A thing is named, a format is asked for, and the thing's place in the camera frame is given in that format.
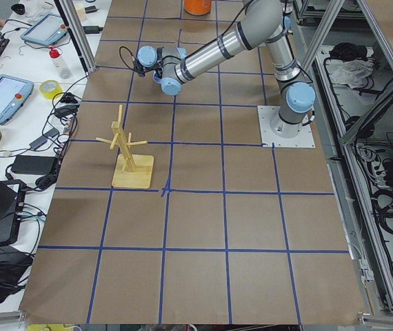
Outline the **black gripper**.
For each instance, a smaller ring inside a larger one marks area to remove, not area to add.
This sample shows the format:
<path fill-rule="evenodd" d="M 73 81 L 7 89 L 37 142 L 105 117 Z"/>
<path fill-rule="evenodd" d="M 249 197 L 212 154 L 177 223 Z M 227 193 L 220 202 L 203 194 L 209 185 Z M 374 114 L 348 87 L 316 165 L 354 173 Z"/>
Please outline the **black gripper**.
<path fill-rule="evenodd" d="M 155 68 L 154 71 L 158 72 L 161 78 L 163 77 L 163 68 L 161 66 Z"/>

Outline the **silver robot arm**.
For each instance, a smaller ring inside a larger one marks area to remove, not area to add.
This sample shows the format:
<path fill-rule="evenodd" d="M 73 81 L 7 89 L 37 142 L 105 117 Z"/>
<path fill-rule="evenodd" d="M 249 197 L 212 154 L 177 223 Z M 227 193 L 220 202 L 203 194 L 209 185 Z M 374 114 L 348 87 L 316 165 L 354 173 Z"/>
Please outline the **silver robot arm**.
<path fill-rule="evenodd" d="M 283 138 L 294 138 L 312 109 L 316 94 L 305 81 L 303 69 L 296 60 L 283 23 L 280 1 L 244 1 L 244 18 L 234 21 L 217 38 L 192 54 L 183 48 L 141 47 L 133 58 L 134 71 L 140 76 L 154 72 L 164 94 L 176 96 L 183 84 L 215 66 L 232 59 L 240 52 L 265 45 L 276 70 L 275 77 L 282 97 L 279 111 L 270 121 L 270 128 Z"/>

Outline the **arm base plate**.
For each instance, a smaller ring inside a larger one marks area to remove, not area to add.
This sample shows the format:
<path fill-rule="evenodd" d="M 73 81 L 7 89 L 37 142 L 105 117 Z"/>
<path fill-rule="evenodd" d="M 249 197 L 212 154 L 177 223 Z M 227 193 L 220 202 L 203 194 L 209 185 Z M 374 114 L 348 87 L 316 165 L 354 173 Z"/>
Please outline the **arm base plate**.
<path fill-rule="evenodd" d="M 279 116 L 279 106 L 258 106 L 261 144 L 269 148 L 315 148 L 310 125 L 304 116 L 299 124 L 287 124 Z"/>

